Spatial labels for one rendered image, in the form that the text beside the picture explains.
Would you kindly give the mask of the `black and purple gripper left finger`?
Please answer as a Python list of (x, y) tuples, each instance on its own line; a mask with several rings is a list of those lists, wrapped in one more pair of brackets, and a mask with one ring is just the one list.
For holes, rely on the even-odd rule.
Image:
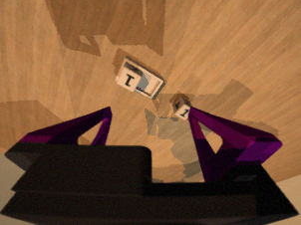
[(111, 122), (111, 107), (80, 117), (28, 132), (18, 142), (47, 142), (49, 144), (78, 144), (79, 137), (103, 121), (92, 141), (93, 145), (106, 145)]

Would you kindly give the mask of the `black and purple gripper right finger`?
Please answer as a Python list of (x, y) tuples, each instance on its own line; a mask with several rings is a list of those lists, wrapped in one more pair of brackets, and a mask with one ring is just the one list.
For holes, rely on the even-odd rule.
[[(283, 145), (274, 134), (190, 107), (191, 133), (204, 182), (218, 182), (235, 165), (261, 165)], [(222, 138), (215, 154), (199, 122)]]

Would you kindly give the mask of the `tan digit cube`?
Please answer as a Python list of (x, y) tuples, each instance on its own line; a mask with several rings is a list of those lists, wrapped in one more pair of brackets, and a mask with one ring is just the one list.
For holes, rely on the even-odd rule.
[(126, 63), (120, 74), (117, 84), (131, 92), (134, 92), (142, 76), (143, 72), (141, 70), (129, 63)]
[(192, 107), (191, 103), (185, 100), (184, 98), (180, 98), (173, 106), (173, 112), (175, 115), (182, 119), (188, 118), (189, 109)]

